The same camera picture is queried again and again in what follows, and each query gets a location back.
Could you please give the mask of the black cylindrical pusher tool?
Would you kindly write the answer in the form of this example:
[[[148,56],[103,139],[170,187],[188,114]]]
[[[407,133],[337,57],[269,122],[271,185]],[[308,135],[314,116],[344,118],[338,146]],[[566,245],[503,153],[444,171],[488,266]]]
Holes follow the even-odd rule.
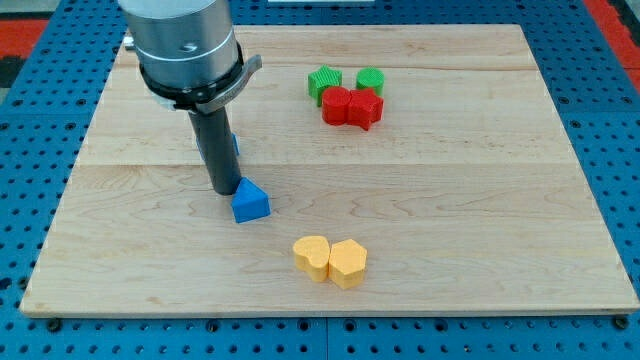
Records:
[[[214,191],[233,195],[242,175],[226,109],[209,114],[192,112],[189,118]]]

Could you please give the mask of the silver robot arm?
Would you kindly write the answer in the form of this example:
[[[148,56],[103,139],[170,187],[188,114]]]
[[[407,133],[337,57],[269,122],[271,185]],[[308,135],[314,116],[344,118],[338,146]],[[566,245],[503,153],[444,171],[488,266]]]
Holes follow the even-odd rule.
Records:
[[[242,175],[226,105],[262,67],[243,57],[226,0],[119,0],[147,88],[188,113],[213,189],[236,192]]]

